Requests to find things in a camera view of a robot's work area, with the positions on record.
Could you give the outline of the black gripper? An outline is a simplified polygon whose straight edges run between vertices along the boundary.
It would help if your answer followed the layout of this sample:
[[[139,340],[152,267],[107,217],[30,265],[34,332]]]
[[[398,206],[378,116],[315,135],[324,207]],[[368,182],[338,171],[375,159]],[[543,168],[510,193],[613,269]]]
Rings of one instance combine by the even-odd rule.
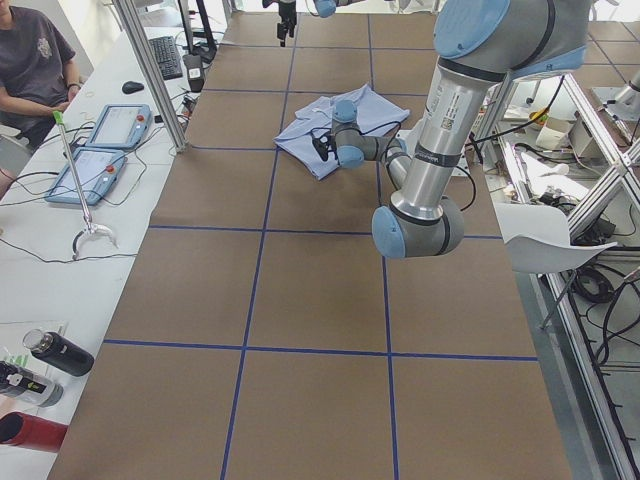
[[[280,22],[277,24],[277,37],[281,47],[286,46],[286,38],[293,38],[297,25],[296,1],[279,0],[278,14]]]
[[[337,158],[337,145],[335,138],[330,133],[325,133],[322,136],[322,160],[328,161],[329,159]]]

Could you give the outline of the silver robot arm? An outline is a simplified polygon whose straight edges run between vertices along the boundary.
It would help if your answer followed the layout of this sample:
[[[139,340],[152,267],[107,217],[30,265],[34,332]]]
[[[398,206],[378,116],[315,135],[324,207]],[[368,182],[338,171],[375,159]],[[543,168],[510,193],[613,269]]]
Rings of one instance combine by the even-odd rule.
[[[358,3],[359,0],[317,0],[314,1],[315,14],[321,18],[327,18],[333,15],[338,7],[348,6],[354,3]],[[280,21],[276,26],[276,36],[281,47],[286,46],[286,40],[295,36],[295,29],[297,26],[297,1],[296,0],[278,0],[278,1],[263,1],[264,8],[269,7],[272,4],[278,5],[278,15]]]
[[[372,217],[372,235],[387,258],[437,256],[464,236],[459,207],[444,192],[487,91],[506,77],[549,78],[584,62],[588,1],[449,1],[434,29],[438,62],[412,153],[397,139],[364,136],[357,109],[333,108],[338,163],[382,163],[395,186]]]

